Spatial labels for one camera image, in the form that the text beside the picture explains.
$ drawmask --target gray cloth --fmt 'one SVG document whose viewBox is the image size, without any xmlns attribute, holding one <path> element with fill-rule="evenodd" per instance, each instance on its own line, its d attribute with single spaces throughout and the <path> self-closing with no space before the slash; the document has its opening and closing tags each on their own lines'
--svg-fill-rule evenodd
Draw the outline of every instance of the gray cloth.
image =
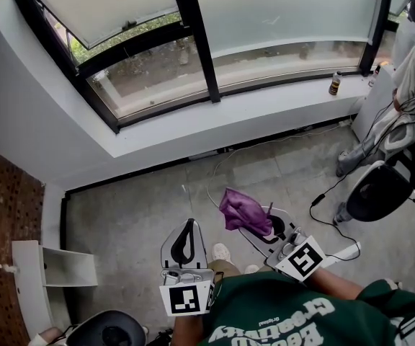
<svg viewBox="0 0 415 346">
<path fill-rule="evenodd" d="M 355 146 L 352 151 L 341 153 L 337 160 L 337 176 L 342 177 L 352 173 L 356 168 L 371 165 L 377 160 L 385 160 L 385 153 L 377 147 L 365 158 L 367 153 L 374 147 L 374 140 L 374 135 L 371 135 L 364 143 Z"/>
<path fill-rule="evenodd" d="M 415 46 L 399 66 L 393 79 L 398 85 L 396 99 L 402 111 L 392 109 L 374 124 L 364 143 L 339 155 L 336 170 L 338 176 L 351 172 L 355 167 L 386 160 L 415 142 L 415 100 L 410 101 L 415 97 Z M 363 160 L 371 150 L 373 155 Z"/>
<path fill-rule="evenodd" d="M 415 46 L 394 73 L 393 80 L 398 86 L 396 99 L 401 111 L 392 109 L 372 127 L 375 143 L 382 142 L 380 147 L 387 154 L 395 154 L 415 142 L 415 100 L 410 100 L 415 97 Z"/>
</svg>

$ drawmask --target black round object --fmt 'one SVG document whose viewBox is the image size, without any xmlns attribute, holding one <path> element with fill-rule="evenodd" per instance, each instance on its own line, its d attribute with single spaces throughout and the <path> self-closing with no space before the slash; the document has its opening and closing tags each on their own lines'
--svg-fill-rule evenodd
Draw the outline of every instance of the black round object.
<svg viewBox="0 0 415 346">
<path fill-rule="evenodd" d="M 105 346 L 130 346 L 129 334 L 119 327 L 105 327 L 102 341 Z"/>
<path fill-rule="evenodd" d="M 357 183 L 347 200 L 347 212 L 357 221 L 382 219 L 412 193 L 409 182 L 387 164 L 372 169 Z"/>
<path fill-rule="evenodd" d="M 145 346 L 142 326 L 130 315 L 107 310 L 76 328 L 67 338 L 68 346 Z"/>
</svg>

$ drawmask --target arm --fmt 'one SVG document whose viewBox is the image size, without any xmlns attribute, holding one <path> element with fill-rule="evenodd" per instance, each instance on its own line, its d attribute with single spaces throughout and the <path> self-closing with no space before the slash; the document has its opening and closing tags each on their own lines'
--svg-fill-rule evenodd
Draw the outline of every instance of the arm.
<svg viewBox="0 0 415 346">
<path fill-rule="evenodd" d="M 30 341 L 28 346 L 46 346 L 56 340 L 62 335 L 62 331 L 57 327 L 46 329 L 44 332 L 36 334 L 33 340 Z"/>
<path fill-rule="evenodd" d="M 305 284 L 312 290 L 341 298 L 342 300 L 354 300 L 362 291 L 362 287 L 356 283 L 340 278 L 325 269 L 317 269 Z"/>
<path fill-rule="evenodd" d="M 196 346 L 202 341 L 202 317 L 178 316 L 171 346 Z"/>
</svg>

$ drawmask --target window frame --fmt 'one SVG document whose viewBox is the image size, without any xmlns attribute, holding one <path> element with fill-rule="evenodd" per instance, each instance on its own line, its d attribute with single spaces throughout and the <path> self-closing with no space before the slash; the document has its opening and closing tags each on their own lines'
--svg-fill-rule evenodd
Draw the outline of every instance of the window frame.
<svg viewBox="0 0 415 346">
<path fill-rule="evenodd" d="M 215 77 L 208 37 L 203 24 L 198 0 L 176 0 L 182 18 L 181 22 L 170 23 L 129 38 L 126 41 L 91 57 L 79 65 L 75 64 L 74 59 L 71 57 L 71 53 L 68 51 L 68 47 L 65 46 L 64 42 L 46 21 L 44 11 L 40 8 L 40 4 L 43 6 L 42 3 L 39 0 L 15 1 L 28 25 L 63 74 L 98 116 L 100 116 L 115 133 L 119 133 L 121 128 L 149 119 L 150 117 L 156 117 L 198 102 L 206 102 L 209 100 L 211 102 L 219 102 L 221 97 L 230 94 L 237 94 L 279 84 L 305 81 L 308 79 L 329 78 L 335 70 L 340 70 L 346 75 L 362 74 L 363 76 L 367 76 L 372 72 L 372 65 L 374 64 L 375 57 L 379 50 L 383 33 L 386 30 L 395 32 L 398 28 L 398 24 L 388 20 L 391 0 L 378 0 L 378 7 L 376 8 L 377 17 L 375 17 L 372 22 L 371 40 L 365 46 L 358 67 L 327 68 L 314 71 L 295 72 L 245 81 L 219 88 Z M 70 35 L 73 35 L 67 27 L 66 29 Z M 207 90 L 205 91 L 154 105 L 153 107 L 118 119 L 87 81 L 87 79 L 95 73 L 132 57 L 135 54 L 189 36 L 193 36 L 197 46 L 202 71 L 207 84 Z"/>
</svg>

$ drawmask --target brick wall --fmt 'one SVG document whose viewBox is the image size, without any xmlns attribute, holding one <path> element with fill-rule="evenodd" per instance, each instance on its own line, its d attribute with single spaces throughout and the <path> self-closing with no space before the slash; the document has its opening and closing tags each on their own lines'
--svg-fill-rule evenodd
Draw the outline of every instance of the brick wall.
<svg viewBox="0 0 415 346">
<path fill-rule="evenodd" d="M 0 156 L 0 264 L 12 263 L 12 240 L 40 240 L 44 187 Z M 13 274 L 0 270 L 0 345 L 25 346 L 29 337 Z"/>
</svg>

